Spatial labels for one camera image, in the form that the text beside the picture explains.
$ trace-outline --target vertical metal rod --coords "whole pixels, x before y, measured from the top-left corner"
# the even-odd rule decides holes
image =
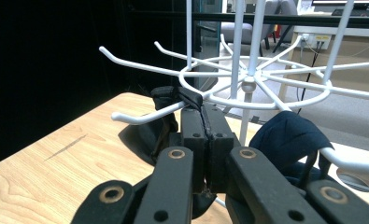
[[[236,12],[234,16],[234,55],[233,55],[233,68],[231,74],[231,99],[237,97],[237,80],[239,76],[239,59],[240,49],[242,45],[242,29],[243,29],[243,9],[244,0],[236,1]]]
[[[338,25],[338,30],[335,35],[334,44],[332,47],[332,51],[330,53],[329,61],[327,62],[327,68],[324,72],[323,84],[326,84],[328,80],[330,80],[330,76],[333,71],[333,66],[335,64],[336,56],[338,55],[339,48],[341,47],[341,42],[344,37],[345,29],[347,28],[350,12],[353,9],[354,0],[348,0],[345,5],[344,12],[342,13],[341,21]]]
[[[253,93],[245,93],[245,103],[251,103]],[[250,119],[250,109],[243,109],[242,123],[240,125],[239,142],[242,147],[246,144],[246,136],[248,135],[248,120]]]
[[[187,0],[187,67],[192,69],[192,0]]]
[[[253,34],[251,37],[250,60],[248,61],[248,74],[254,76],[256,73],[257,60],[263,31],[263,14],[265,12],[265,0],[258,0],[253,23]]]
[[[230,53],[231,55],[234,55],[234,52],[230,49],[230,47],[228,47],[227,43],[225,43],[224,35],[221,35],[220,38],[221,38],[221,44],[222,44],[222,46],[228,51],[228,53]],[[240,60],[239,60],[239,65],[240,65],[240,67],[242,69],[243,68],[246,68],[245,64],[242,63]]]

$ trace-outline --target computer monitor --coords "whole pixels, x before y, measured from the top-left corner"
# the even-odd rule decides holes
[[[342,7],[347,3],[347,0],[313,0],[313,7]],[[369,8],[369,0],[355,0],[354,8],[367,9]]]

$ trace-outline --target white metal hook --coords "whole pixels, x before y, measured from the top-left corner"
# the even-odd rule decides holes
[[[173,56],[173,57],[176,57],[176,58],[179,58],[179,59],[183,59],[183,60],[187,59],[187,55],[175,53],[175,52],[172,52],[170,50],[164,49],[158,41],[155,41],[154,45],[157,47],[157,49],[161,53],[164,53],[166,55]],[[204,65],[207,65],[207,66],[210,66],[210,67],[213,67],[213,68],[218,68],[218,69],[222,69],[222,70],[225,70],[225,71],[231,71],[231,67],[224,66],[224,65],[221,65],[221,64],[218,64],[218,63],[211,63],[209,61],[201,60],[201,59],[197,59],[197,58],[193,58],[193,57],[192,57],[192,61],[197,62],[199,64],[204,64]]]
[[[141,116],[141,117],[133,117],[133,116],[130,116],[130,115],[122,114],[120,112],[113,112],[111,114],[111,118],[113,120],[116,120],[116,121],[122,121],[122,122],[130,123],[130,124],[133,124],[133,125],[140,125],[140,124],[151,122],[151,121],[156,120],[156,119],[160,119],[163,116],[166,116],[166,115],[171,114],[171,113],[173,113],[173,112],[175,112],[179,109],[184,108],[185,106],[186,106],[186,104],[181,101],[181,102],[178,102],[176,104],[167,106],[167,107],[165,107],[163,109],[160,109],[156,112],[153,112],[153,113]]]
[[[108,51],[105,47],[100,47],[99,50],[108,57],[109,60],[111,60],[113,63],[117,63],[123,66],[127,66],[127,67],[133,67],[133,68],[137,68],[137,69],[141,69],[141,70],[147,70],[150,72],[155,72],[155,73],[162,73],[162,74],[166,74],[169,76],[174,76],[177,77],[178,76],[178,71],[175,70],[169,70],[169,69],[165,69],[165,68],[160,68],[160,67],[155,67],[155,66],[150,66],[150,65],[146,65],[146,64],[142,64],[142,63],[133,63],[133,62],[129,62],[123,59],[119,59],[117,57],[115,57],[112,53],[110,53],[110,51]]]
[[[336,165],[339,168],[345,169],[349,172],[360,174],[360,175],[369,175],[369,162],[365,161],[347,161],[343,158],[340,158],[336,155],[336,152],[330,147],[324,147],[319,150],[323,156]]]

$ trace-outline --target dark blue fabric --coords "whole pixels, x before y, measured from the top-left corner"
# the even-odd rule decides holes
[[[259,149],[270,162],[283,174],[291,169],[301,158],[309,156],[302,172],[295,178],[308,179],[309,172],[315,162],[318,149],[331,147],[329,139],[311,121],[299,115],[283,111],[266,122],[254,135],[250,147]],[[330,162],[319,156],[319,177],[325,178]]]
[[[299,187],[300,189],[305,188],[305,184],[301,184],[301,181],[303,180],[304,175],[308,175],[307,181],[314,181],[314,180],[320,180],[320,169],[315,167],[310,167],[309,171],[305,172],[306,170],[306,164],[302,163],[300,161],[296,162],[293,165],[290,165],[282,170],[280,172],[288,179],[293,185]],[[323,177],[323,179],[328,179],[333,182],[336,182],[332,177],[326,175]]]

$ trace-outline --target black fabric item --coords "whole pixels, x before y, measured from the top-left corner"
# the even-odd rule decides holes
[[[192,219],[203,215],[217,198],[217,194],[201,193],[192,195]]]
[[[155,88],[151,92],[152,99],[155,104],[155,109],[159,110],[175,104],[180,100],[190,105],[194,109],[201,111],[203,103],[202,95],[189,91],[182,87],[159,87]],[[151,158],[157,161],[158,155],[164,148],[169,146],[169,134],[176,133],[178,131],[178,123],[176,121],[175,114],[168,114],[162,118],[163,127],[160,132],[159,138],[155,145],[154,150],[151,153]]]
[[[152,100],[155,109],[160,110],[177,102],[177,90],[173,87],[160,87],[152,90]],[[169,134],[178,131],[178,123],[175,114],[168,114],[162,117],[163,127],[159,133],[155,148],[151,153],[153,161],[157,161],[158,155],[162,149],[169,147]]]
[[[249,143],[259,149],[276,168],[282,172],[304,156],[310,156],[305,164],[305,173],[296,176],[303,186],[316,159],[318,149],[331,147],[328,138],[311,121],[290,111],[283,111],[266,122]],[[319,177],[325,178],[330,162],[319,156]]]

